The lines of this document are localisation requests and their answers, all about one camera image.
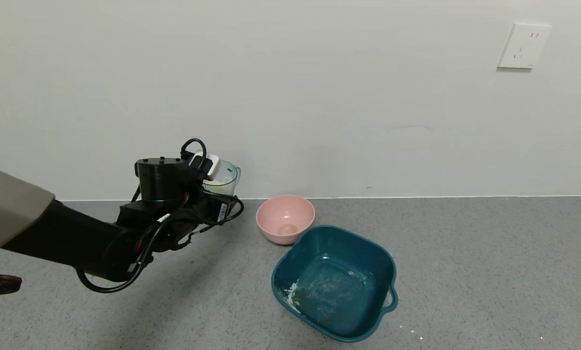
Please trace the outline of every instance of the speckled floor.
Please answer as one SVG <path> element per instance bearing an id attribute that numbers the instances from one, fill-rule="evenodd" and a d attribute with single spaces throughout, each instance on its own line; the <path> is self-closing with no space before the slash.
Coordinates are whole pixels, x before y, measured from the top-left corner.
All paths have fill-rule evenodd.
<path id="1" fill-rule="evenodd" d="M 68 266 L 0 250 L 0 273 L 24 278 L 0 297 L 0 350 L 581 350 L 581 197 L 313 203 L 317 224 L 394 257 L 399 306 L 365 341 L 329 339 L 277 303 L 271 271 L 288 248 L 262 237 L 260 202 L 248 201 L 113 295 L 86 290 Z M 119 204 L 69 206 L 111 221 Z"/>

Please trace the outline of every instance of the white powder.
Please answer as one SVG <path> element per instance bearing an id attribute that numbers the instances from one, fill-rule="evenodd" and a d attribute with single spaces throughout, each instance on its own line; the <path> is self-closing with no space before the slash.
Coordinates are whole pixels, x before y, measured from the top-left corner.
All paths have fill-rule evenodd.
<path id="1" fill-rule="evenodd" d="M 286 299 L 284 301 L 286 301 L 286 303 L 291 308 L 293 308 L 293 310 L 297 311 L 298 313 L 301 313 L 299 310 L 297 310 L 297 306 L 299 306 L 299 303 L 293 300 L 293 298 L 295 297 L 296 290 L 297 290 L 297 281 L 293 282 L 289 289 L 284 290 L 284 292 L 286 293 Z"/>

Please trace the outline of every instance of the blue basin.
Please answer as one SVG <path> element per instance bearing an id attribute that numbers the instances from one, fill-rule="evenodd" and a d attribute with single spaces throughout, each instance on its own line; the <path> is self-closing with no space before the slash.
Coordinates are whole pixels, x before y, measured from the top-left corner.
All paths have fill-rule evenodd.
<path id="1" fill-rule="evenodd" d="M 291 313 L 344 342 L 366 339 L 394 310 L 396 267 L 381 246 L 335 226 L 306 231 L 273 269 L 275 298 Z M 392 301 L 384 306 L 388 292 Z"/>

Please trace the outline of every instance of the measuring cup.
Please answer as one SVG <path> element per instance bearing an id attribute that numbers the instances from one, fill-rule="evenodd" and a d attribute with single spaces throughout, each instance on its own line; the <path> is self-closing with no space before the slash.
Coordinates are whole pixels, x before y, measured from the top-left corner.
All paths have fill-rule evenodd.
<path id="1" fill-rule="evenodd" d="M 235 195 L 235 187 L 239 179 L 241 179 L 241 168 L 230 162 L 220 161 L 219 171 L 215 179 L 212 181 L 204 180 L 202 186 L 213 193 Z"/>

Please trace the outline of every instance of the wall outlet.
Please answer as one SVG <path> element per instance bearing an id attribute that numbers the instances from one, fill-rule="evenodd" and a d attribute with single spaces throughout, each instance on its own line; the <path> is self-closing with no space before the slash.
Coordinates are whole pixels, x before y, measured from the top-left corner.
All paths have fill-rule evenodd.
<path id="1" fill-rule="evenodd" d="M 552 26 L 513 25 L 511 36 L 497 66 L 499 68 L 534 68 L 550 36 L 550 31 L 552 31 Z"/>

